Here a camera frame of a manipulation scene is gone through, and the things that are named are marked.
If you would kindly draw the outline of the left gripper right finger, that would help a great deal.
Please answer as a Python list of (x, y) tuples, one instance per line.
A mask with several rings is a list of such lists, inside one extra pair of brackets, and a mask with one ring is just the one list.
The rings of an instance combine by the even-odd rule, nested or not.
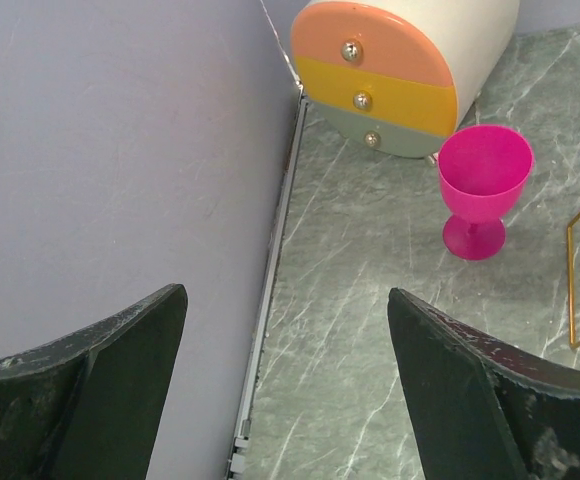
[(428, 479), (580, 479), (580, 370), (389, 294), (388, 323)]

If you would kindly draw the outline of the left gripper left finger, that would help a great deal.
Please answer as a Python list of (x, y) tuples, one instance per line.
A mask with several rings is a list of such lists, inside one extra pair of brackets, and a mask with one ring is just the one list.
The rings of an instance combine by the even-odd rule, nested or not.
[(0, 359), (0, 479), (144, 479), (187, 312), (183, 285)]

